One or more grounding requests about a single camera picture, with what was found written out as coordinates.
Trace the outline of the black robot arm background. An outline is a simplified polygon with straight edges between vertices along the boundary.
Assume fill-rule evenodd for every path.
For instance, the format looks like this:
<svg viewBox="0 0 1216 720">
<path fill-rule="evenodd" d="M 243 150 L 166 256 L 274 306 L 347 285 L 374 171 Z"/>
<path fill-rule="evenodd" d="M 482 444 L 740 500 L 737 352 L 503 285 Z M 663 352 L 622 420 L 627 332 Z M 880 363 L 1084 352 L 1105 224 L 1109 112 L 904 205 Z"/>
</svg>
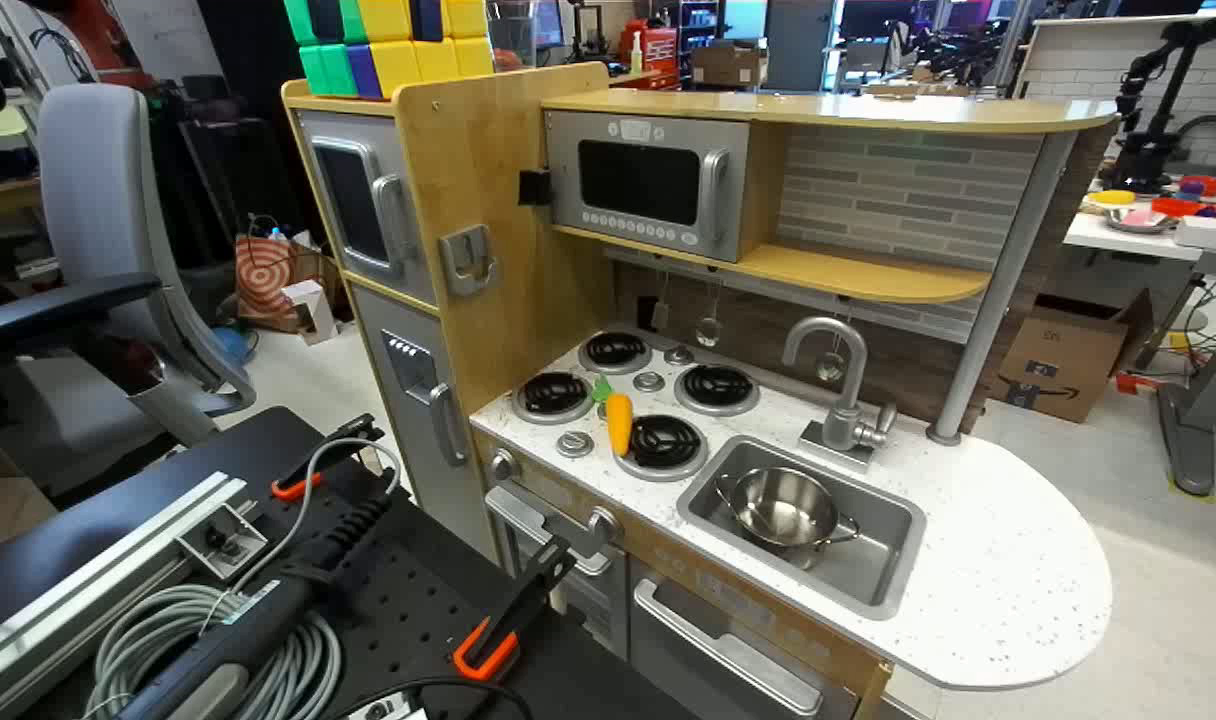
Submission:
<svg viewBox="0 0 1216 720">
<path fill-rule="evenodd" d="M 1115 98 L 1118 151 L 1101 171 L 1105 189 L 1157 194 L 1165 183 L 1165 166 L 1176 151 L 1170 104 L 1197 61 L 1197 48 L 1212 45 L 1212 40 L 1216 40 L 1216 17 L 1212 19 L 1170 19 L 1161 32 L 1161 45 L 1127 65 L 1127 73 L 1118 79 L 1118 98 Z M 1147 79 L 1161 69 L 1169 69 L 1169 87 L 1165 87 L 1152 119 L 1144 119 L 1141 101 L 1144 101 Z"/>
</svg>

